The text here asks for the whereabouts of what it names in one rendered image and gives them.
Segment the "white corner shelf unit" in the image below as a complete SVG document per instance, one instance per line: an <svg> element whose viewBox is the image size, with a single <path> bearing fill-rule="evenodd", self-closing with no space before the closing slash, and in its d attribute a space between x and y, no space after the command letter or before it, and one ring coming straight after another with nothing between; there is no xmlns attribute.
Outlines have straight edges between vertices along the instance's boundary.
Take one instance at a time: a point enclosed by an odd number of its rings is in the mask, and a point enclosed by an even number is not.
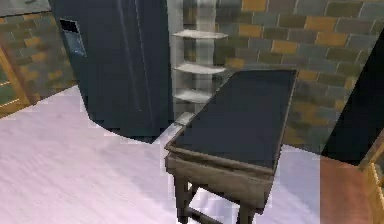
<svg viewBox="0 0 384 224"><path fill-rule="evenodd" d="M217 0L167 0L175 123L186 125L216 91L213 78L226 68L215 66Z"/></svg>

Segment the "dark top wooden table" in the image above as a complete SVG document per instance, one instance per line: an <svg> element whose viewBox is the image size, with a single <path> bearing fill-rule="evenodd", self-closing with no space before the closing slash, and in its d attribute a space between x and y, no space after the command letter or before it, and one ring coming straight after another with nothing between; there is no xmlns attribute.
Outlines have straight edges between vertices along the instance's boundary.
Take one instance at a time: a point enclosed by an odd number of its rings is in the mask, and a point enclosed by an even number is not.
<svg viewBox="0 0 384 224"><path fill-rule="evenodd" d="M238 204L236 224L264 211L296 79L294 70L235 72L165 145L181 224L223 224L190 206L198 189Z"/></svg>

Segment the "dark blue fridge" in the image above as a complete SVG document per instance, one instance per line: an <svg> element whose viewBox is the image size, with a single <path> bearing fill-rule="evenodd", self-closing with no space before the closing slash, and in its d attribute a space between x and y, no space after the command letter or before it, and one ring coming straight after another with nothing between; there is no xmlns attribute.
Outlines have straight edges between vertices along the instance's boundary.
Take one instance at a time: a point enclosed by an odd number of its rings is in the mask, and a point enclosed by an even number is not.
<svg viewBox="0 0 384 224"><path fill-rule="evenodd" d="M174 121L167 0L48 0L87 114L154 142Z"/></svg>

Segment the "yellow wooden cabinet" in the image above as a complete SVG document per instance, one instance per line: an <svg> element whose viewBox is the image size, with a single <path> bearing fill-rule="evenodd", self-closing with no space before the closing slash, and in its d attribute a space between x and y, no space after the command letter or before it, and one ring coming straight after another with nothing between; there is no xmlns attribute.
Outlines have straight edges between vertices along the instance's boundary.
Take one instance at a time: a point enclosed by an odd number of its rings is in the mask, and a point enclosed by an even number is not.
<svg viewBox="0 0 384 224"><path fill-rule="evenodd" d="M384 224L384 129L359 164L366 183L372 224Z"/></svg>

